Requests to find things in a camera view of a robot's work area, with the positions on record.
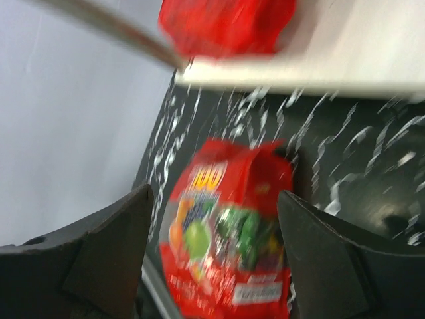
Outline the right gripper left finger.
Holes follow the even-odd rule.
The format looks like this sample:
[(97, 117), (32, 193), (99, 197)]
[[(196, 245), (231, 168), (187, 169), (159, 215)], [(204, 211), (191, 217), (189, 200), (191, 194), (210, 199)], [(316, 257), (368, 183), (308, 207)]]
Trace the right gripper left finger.
[(2, 318), (139, 318), (153, 209), (142, 185), (22, 245), (1, 247)]

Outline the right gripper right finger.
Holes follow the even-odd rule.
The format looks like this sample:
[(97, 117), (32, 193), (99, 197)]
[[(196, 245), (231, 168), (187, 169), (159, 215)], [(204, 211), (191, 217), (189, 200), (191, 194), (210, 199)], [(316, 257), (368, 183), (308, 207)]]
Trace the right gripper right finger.
[(289, 191), (277, 208), (299, 318), (424, 317), (424, 248), (364, 230)]

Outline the red candy bag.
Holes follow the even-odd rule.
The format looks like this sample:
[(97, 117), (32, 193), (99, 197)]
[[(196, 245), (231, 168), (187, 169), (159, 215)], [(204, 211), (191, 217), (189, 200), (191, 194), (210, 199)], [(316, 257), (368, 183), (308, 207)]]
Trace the red candy bag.
[(293, 0), (166, 0), (158, 21), (182, 56), (269, 55), (296, 6)]
[(281, 141), (207, 140), (180, 175), (159, 234), (165, 281), (184, 318), (287, 318), (290, 270), (277, 200), (292, 190)]

